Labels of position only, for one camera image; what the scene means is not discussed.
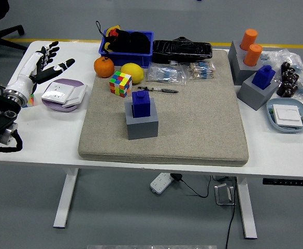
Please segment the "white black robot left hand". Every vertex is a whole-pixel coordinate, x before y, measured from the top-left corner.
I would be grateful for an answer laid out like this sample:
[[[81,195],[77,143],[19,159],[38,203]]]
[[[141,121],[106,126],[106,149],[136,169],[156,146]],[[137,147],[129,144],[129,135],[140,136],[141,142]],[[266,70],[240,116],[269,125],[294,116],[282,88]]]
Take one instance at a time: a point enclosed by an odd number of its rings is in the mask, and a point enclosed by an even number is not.
[[[4,97],[23,107],[29,101],[30,95],[35,92],[38,84],[59,76],[72,66],[75,63],[74,59],[46,68],[60,49],[58,44],[59,42],[55,41],[34,52],[18,73],[16,81],[7,85],[3,93]]]

